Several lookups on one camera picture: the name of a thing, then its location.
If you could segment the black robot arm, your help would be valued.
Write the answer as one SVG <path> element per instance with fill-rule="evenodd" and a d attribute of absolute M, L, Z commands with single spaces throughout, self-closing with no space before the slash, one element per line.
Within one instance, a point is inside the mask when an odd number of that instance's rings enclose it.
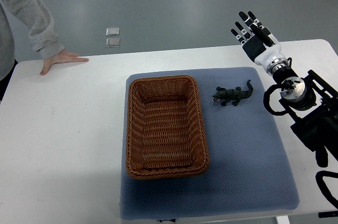
<path fill-rule="evenodd" d="M 276 83 L 264 93 L 264 107 L 274 116 L 290 115 L 293 133 L 317 165 L 327 167 L 328 152 L 337 158 L 337 91 L 313 70 L 299 77 L 291 64 L 291 58 L 276 59 L 268 66 Z"/>

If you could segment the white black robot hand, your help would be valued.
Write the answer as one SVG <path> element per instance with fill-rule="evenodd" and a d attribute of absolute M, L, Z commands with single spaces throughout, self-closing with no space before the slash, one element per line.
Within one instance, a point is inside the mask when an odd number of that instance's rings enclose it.
<path fill-rule="evenodd" d="M 280 68 L 289 66 L 278 40 L 251 11 L 241 11 L 239 17 L 243 23 L 235 22 L 236 28 L 231 29 L 231 33 L 252 62 L 262 66 L 271 76 Z"/>

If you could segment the grey sweatshirt sleeve forearm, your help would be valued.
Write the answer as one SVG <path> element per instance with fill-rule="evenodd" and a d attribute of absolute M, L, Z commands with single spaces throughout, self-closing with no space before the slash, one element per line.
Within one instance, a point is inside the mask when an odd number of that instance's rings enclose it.
<path fill-rule="evenodd" d="M 54 31 L 54 19 L 42 0 L 2 0 L 17 19 L 29 29 L 32 49 L 42 59 L 48 59 L 64 50 L 59 36 Z"/>

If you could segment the person's bare hand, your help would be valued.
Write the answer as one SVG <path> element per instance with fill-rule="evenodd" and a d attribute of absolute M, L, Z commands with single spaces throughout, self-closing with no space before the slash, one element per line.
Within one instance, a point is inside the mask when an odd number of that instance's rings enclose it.
<path fill-rule="evenodd" d="M 63 49 L 61 52 L 59 52 L 58 54 L 48 58 L 48 59 L 44 59 L 43 60 L 43 67 L 42 70 L 40 72 L 41 76 L 46 75 L 51 67 L 55 64 L 59 64 L 59 63 L 78 63 L 78 62 L 88 62 L 89 59 L 88 58 L 84 58 L 82 57 L 80 54 L 78 53 L 71 53 L 66 49 Z"/>

